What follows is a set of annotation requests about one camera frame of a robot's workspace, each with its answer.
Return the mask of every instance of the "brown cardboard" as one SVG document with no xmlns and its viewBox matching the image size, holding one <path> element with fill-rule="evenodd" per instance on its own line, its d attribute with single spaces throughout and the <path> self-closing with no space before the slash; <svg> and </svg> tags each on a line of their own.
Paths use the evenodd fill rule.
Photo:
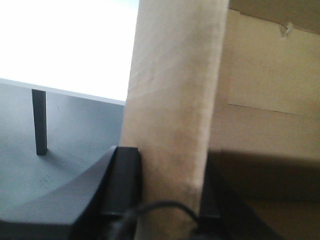
<svg viewBox="0 0 320 240">
<path fill-rule="evenodd" d="M 229 7 L 274 23 L 292 22 L 295 28 L 320 34 L 318 0 L 231 0 Z"/>
<path fill-rule="evenodd" d="M 227 0 L 141 0 L 121 145 L 142 155 L 143 201 L 199 210 Z M 177 210 L 142 218 L 138 239 L 178 239 Z"/>
<path fill-rule="evenodd" d="M 276 232 L 320 239 L 319 36 L 294 29 L 281 38 L 278 27 L 228 11 L 209 148 Z M 288 63 L 298 70 L 281 71 Z"/>
<path fill-rule="evenodd" d="M 228 11 L 215 108 L 212 116 L 210 148 L 216 151 L 222 149 L 242 153 L 292 157 L 302 160 L 318 160 L 320 158 L 320 120 L 314 117 L 319 115 L 318 111 L 309 111 L 313 117 L 308 117 L 267 109 L 238 106 L 243 102 L 236 102 L 238 105 L 228 104 L 237 92 L 244 93 L 247 90 L 247 88 L 242 85 L 242 82 L 238 80 L 238 75 L 233 74 L 234 62 L 232 59 L 238 54 L 238 49 L 236 48 L 238 38 L 236 36 L 239 35 L 239 29 L 241 29 L 239 25 L 242 23 L 241 21 L 237 21 L 239 18 L 241 18 L 239 12 L 233 10 Z M 255 42 L 254 40 L 255 38 L 250 42 L 251 45 L 260 44 L 260 42 Z M 238 61 L 245 62 L 252 55 L 257 56 L 252 52 L 248 52 L 247 54 L 248 56 L 244 56 L 243 59 L 239 59 Z M 260 74 L 259 68 L 251 68 L 251 71 L 256 72 L 257 75 Z M 260 78 L 250 80 L 247 78 L 241 79 L 245 83 L 247 83 L 247 81 L 252 83 L 250 88 L 255 87 L 254 90 L 256 90 L 256 92 L 263 92 L 260 85 L 254 82 L 254 80 L 256 80 L 256 82 L 260 81 Z M 237 88 L 233 85 L 234 81 L 238 81 L 236 84 Z M 292 84 L 291 79 L 284 78 L 283 81 L 285 81 L 288 86 Z M 245 101 L 250 100 L 245 94 L 242 96 Z M 301 98 L 305 97 L 305 99 L 299 104 L 301 108 L 308 109 L 317 98 L 310 98 L 310 101 L 308 101 L 306 96 L 308 96 L 308 94 L 305 96 L 301 95 Z M 256 100 L 256 103 L 252 101 L 256 104 L 256 107 L 259 107 L 261 104 L 269 105 L 267 106 L 269 108 L 270 106 L 275 106 L 276 108 L 285 106 L 283 101 L 280 100 L 278 105 L 275 105 L 275 102 L 271 104 L 269 101 L 264 101 L 260 96 L 254 97 L 251 95 L 250 97 Z"/>
<path fill-rule="evenodd" d="M 286 240 L 320 239 L 320 203 L 247 200 L 270 227 Z"/>
<path fill-rule="evenodd" d="M 237 14 L 228 103 L 320 118 L 320 35 Z"/>
</svg>

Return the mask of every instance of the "bright window light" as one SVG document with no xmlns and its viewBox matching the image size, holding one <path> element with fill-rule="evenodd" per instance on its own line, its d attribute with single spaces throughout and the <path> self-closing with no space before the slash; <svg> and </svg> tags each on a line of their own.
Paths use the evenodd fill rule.
<svg viewBox="0 0 320 240">
<path fill-rule="evenodd" d="M 125 101 L 138 0 L 0 0 L 0 79 Z"/>
</svg>

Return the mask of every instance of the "gray base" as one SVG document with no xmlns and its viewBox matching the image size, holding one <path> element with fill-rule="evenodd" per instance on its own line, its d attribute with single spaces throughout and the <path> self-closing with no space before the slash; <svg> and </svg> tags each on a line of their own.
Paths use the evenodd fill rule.
<svg viewBox="0 0 320 240">
<path fill-rule="evenodd" d="M 31 89 L 0 84 L 0 213 L 71 181 L 119 143 L 124 106 L 46 96 L 48 152 L 37 156 Z"/>
</svg>

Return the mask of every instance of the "black wire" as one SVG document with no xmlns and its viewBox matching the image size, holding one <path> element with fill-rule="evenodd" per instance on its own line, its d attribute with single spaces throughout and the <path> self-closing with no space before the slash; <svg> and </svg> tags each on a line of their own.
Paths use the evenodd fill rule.
<svg viewBox="0 0 320 240">
<path fill-rule="evenodd" d="M 187 206 L 178 201 L 156 201 L 150 204 L 141 205 L 137 209 L 128 211 L 122 221 L 115 226 L 113 233 L 110 236 L 110 240 L 124 240 L 128 238 L 128 232 L 135 227 L 137 223 L 138 216 L 144 215 L 152 210 L 159 208 L 178 208 L 184 211 L 189 217 L 196 222 L 199 226 L 199 219 L 197 215 Z"/>
</svg>

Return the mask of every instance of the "cardboard box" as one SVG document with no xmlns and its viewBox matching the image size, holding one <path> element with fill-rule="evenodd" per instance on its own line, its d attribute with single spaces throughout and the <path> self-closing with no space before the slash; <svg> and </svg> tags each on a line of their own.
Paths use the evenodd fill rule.
<svg viewBox="0 0 320 240">
<path fill-rule="evenodd" d="M 210 149 L 277 232 L 320 239 L 320 7 L 296 2 L 233 0 L 227 11 L 226 0 L 140 1 L 121 144 L 142 154 L 145 202 L 198 211 Z M 161 210 L 137 238 L 192 227 Z"/>
</svg>

